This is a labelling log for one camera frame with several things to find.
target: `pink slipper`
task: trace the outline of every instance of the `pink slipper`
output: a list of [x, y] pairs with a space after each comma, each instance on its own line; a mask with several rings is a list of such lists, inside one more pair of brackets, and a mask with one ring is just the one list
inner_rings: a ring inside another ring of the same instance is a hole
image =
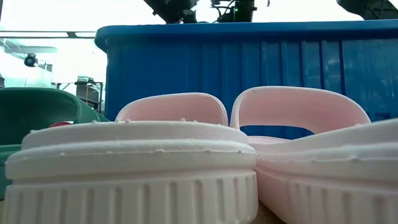
[[28, 134], [7, 161], [5, 223], [249, 224], [255, 150], [203, 93], [128, 104], [115, 123]]
[[353, 100], [326, 90], [251, 88], [231, 127], [295, 126], [296, 140], [250, 136], [260, 200], [286, 223], [398, 223], [398, 119], [371, 124]]

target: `plastic crate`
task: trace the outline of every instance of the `plastic crate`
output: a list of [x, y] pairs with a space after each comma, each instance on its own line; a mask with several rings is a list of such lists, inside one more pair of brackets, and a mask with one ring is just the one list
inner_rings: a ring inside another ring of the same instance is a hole
[[[245, 89], [322, 88], [357, 101], [373, 121], [398, 109], [398, 21], [109, 26], [106, 117], [146, 96], [200, 91], [231, 111]], [[308, 131], [247, 127], [249, 135], [294, 139]]]

